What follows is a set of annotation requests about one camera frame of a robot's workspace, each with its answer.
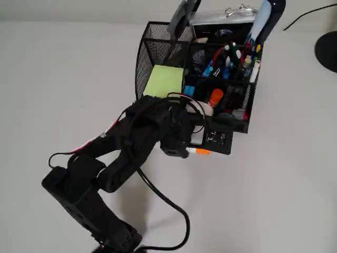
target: black lamp base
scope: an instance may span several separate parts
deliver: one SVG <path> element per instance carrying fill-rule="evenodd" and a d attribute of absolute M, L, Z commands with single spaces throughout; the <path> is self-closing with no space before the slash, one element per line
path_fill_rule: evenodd
<path fill-rule="evenodd" d="M 315 55 L 324 67 L 337 73 L 337 31 L 319 38 L 315 45 Z"/>

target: pen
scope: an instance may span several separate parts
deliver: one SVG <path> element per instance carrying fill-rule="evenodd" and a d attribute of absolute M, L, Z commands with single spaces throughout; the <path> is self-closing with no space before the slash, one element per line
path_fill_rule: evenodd
<path fill-rule="evenodd" d="M 249 78 L 252 72 L 252 68 L 250 67 L 251 63 L 252 63 L 252 60 L 248 57 L 242 63 L 242 74 L 240 77 L 241 81 L 246 81 Z"/>
<path fill-rule="evenodd" d="M 256 62 L 256 60 L 260 60 L 261 59 L 261 54 L 262 54 L 262 50 L 261 50 L 261 45 L 257 45 L 255 53 L 254 53 L 254 58 L 253 58 L 253 63 L 252 65 L 254 66 L 254 63 Z"/>
<path fill-rule="evenodd" d="M 261 65 L 261 61 L 257 60 L 254 64 L 254 68 L 252 70 L 252 75 L 251 75 L 251 78 L 249 79 L 249 82 L 250 83 L 254 83 L 255 80 L 256 80 L 256 77 L 257 77 L 257 74 L 259 72 L 259 69 L 260 69 L 260 65 Z"/>

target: blue object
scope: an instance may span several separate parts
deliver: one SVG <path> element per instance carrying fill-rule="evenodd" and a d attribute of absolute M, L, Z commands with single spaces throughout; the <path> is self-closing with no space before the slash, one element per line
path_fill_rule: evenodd
<path fill-rule="evenodd" d="M 185 85 L 183 94 L 188 96 L 188 95 L 189 95 L 189 92 L 190 92 L 190 88 L 191 88 L 190 86 Z"/>
<path fill-rule="evenodd" d="M 185 85 L 183 94 L 192 97 L 194 94 L 194 90 L 195 90 L 194 86 Z"/>
<path fill-rule="evenodd" d="M 229 69 L 230 70 L 234 69 L 234 63 L 233 62 L 230 62 Z"/>
<path fill-rule="evenodd" d="M 211 60 L 209 64 L 207 65 L 207 67 L 205 68 L 204 73 L 202 73 L 203 77 L 209 76 L 211 72 L 213 71 L 213 67 L 211 67 L 212 63 L 213 63 L 213 60 Z"/>
<path fill-rule="evenodd" d="M 189 91 L 189 96 L 190 96 L 190 97 L 193 97 L 194 90 L 195 90 L 195 87 L 194 87 L 194 86 L 191 86 L 191 87 L 190 87 L 190 91 Z"/>
<path fill-rule="evenodd" d="M 230 70 L 228 67 L 222 68 L 222 78 L 228 79 L 230 77 Z"/>

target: white wall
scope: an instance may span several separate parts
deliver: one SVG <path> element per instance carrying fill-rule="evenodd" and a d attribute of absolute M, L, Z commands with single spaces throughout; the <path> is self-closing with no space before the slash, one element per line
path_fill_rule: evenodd
<path fill-rule="evenodd" d="M 1 0 L 0 20 L 9 21 L 79 21 L 111 23 L 146 23 L 169 21 L 181 0 Z M 259 7 L 262 0 L 203 0 L 201 11 L 237 7 L 241 2 Z M 279 28 L 312 9 L 337 3 L 337 0 L 288 0 Z M 297 30 L 326 31 L 337 26 L 336 9 L 304 17 Z"/>

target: black mesh desk organizer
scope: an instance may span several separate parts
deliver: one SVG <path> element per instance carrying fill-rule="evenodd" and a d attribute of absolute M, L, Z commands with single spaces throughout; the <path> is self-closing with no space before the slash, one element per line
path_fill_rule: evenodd
<path fill-rule="evenodd" d="M 214 89 L 221 89 L 224 92 L 224 98 L 230 97 L 231 102 L 228 104 L 230 107 L 246 109 L 247 120 L 207 116 L 209 130 L 204 132 L 202 145 L 191 145 L 191 147 L 230 154 L 233 132 L 248 133 L 258 76 L 254 83 L 202 77 L 201 74 L 208 62 L 212 59 L 214 53 L 224 46 L 226 40 L 222 41 L 221 44 L 193 42 L 195 40 L 194 29 L 187 26 L 179 39 L 172 41 L 169 32 L 166 30 L 168 25 L 169 23 L 165 22 L 149 22 L 146 26 L 136 62 L 136 99 L 138 100 L 143 95 L 154 65 L 183 68 L 182 91 L 185 85 L 194 86 L 193 99 L 205 101 Z M 246 30 L 249 31 L 251 24 L 241 24 L 240 29 L 245 25 L 247 26 Z M 237 38 L 237 43 L 243 43 L 245 37 L 246 34 L 242 34 L 241 37 Z M 222 141 L 211 141 L 215 135 L 221 135 Z"/>

